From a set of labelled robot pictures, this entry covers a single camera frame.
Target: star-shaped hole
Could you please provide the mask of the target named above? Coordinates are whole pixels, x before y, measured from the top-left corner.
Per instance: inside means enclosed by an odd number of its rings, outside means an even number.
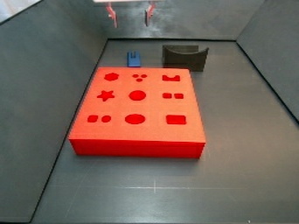
[[[105,102],[110,98],[115,98],[114,96],[114,90],[112,91],[101,91],[101,94],[97,96],[97,98],[103,99],[103,102]]]

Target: black arch piece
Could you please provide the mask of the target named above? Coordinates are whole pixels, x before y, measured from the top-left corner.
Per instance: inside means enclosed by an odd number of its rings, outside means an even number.
[[[210,48],[199,52],[198,45],[164,45],[163,67],[188,68],[192,72],[203,72]]]

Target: blue block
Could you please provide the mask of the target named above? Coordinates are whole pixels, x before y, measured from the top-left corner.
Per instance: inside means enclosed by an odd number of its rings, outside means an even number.
[[[139,52],[128,52],[127,53],[127,66],[128,67],[140,67],[140,54]]]

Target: red foam block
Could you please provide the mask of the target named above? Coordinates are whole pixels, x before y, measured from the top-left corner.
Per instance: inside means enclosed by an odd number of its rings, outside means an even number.
[[[206,136],[190,71],[101,67],[69,142],[77,155],[199,158]]]

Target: metal wall panel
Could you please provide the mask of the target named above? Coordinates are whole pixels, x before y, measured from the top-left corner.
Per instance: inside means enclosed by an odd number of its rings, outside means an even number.
[[[108,18],[105,5],[96,3],[110,38],[227,39],[235,40],[264,0],[166,0],[146,27],[147,1],[114,3],[119,28]]]
[[[299,120],[299,1],[267,0],[238,43]]]
[[[0,26],[0,221],[33,215],[107,42],[93,10],[43,1]]]

